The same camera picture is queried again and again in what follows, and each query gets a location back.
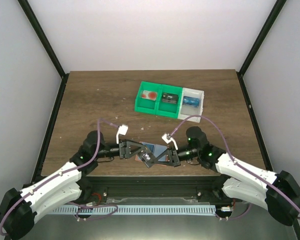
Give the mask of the pink card holder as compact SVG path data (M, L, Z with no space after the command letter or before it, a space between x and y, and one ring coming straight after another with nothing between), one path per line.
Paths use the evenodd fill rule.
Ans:
M148 142L141 142L141 143L147 146L155 157L157 157L159 154L161 154L166 149L168 149L168 147L165 145L152 144ZM137 156L135 156L135 160L138 162L142 162Z

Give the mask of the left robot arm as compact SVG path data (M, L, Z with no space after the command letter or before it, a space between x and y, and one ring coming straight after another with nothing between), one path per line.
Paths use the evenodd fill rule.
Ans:
M132 140L106 143L103 134L91 131L78 151L60 169L21 190L9 189L0 203L0 235L13 240L24 237L46 214L69 202L85 201L92 193L86 179L100 158L129 159L147 147Z

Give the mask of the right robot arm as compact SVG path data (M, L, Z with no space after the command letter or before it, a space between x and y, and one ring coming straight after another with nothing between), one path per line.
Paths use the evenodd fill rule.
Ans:
M259 206L286 226L300 220L300 186L289 172L275 173L235 158L209 143L198 126L188 128L186 137L187 146L174 146L161 153L167 159L166 166L177 167L196 158L203 168L220 174L213 190L218 198L226 196Z

